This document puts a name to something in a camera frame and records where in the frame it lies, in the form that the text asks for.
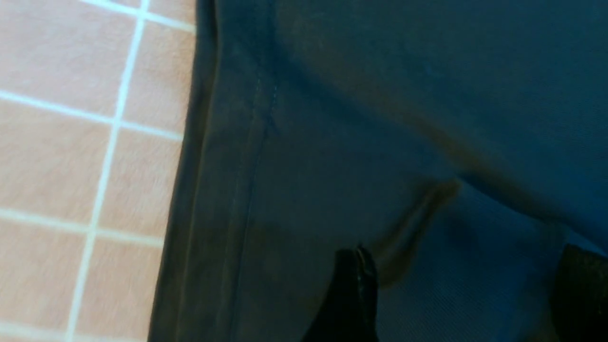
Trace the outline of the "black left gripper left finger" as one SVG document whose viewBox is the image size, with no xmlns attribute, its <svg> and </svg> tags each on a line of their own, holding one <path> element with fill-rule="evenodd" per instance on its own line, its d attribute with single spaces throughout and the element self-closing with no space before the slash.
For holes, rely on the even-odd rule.
<svg viewBox="0 0 608 342">
<path fill-rule="evenodd" d="M 304 342 L 377 342 L 378 272 L 363 246 L 336 252 L 332 280 Z"/>
</svg>

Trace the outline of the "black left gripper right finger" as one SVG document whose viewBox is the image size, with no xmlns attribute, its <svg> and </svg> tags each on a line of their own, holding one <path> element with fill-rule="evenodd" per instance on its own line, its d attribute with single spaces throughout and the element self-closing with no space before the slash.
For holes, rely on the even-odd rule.
<svg viewBox="0 0 608 342">
<path fill-rule="evenodd" d="M 561 342 L 608 340 L 608 260 L 568 244 L 556 271 L 551 320 Z"/>
</svg>

